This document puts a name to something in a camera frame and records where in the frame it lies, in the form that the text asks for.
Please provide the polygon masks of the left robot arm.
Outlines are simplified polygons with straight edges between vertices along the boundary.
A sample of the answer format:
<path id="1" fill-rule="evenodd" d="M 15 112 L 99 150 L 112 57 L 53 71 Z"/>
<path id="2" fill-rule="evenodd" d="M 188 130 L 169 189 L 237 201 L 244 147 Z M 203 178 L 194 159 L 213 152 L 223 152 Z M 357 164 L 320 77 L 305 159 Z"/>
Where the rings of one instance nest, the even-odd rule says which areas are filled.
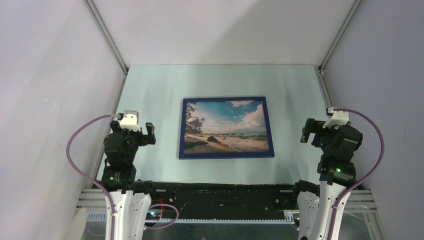
<path id="1" fill-rule="evenodd" d="M 112 240 L 140 240 L 143 237 L 146 215 L 156 206 L 158 194 L 150 189 L 141 193 L 134 190 L 136 183 L 135 156 L 139 147 L 156 143 L 155 127 L 145 124 L 147 133 L 132 131 L 119 122 L 111 122 L 112 132 L 103 140 L 105 167 L 101 185 L 107 190 L 106 236 Z"/>

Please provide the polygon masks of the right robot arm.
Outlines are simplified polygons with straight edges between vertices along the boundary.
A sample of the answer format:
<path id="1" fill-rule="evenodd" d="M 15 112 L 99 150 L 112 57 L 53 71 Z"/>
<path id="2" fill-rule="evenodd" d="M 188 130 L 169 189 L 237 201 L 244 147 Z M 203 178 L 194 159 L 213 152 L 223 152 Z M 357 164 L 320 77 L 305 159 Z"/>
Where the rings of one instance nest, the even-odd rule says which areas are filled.
<path id="1" fill-rule="evenodd" d="M 327 127 L 325 121 L 308 118 L 302 128 L 301 143 L 322 150 L 317 165 L 319 184 L 299 180 L 294 184 L 291 204 L 299 209 L 298 239 L 338 239 L 344 207 L 349 195 L 342 193 L 357 182 L 351 162 L 363 135 L 350 123 Z"/>

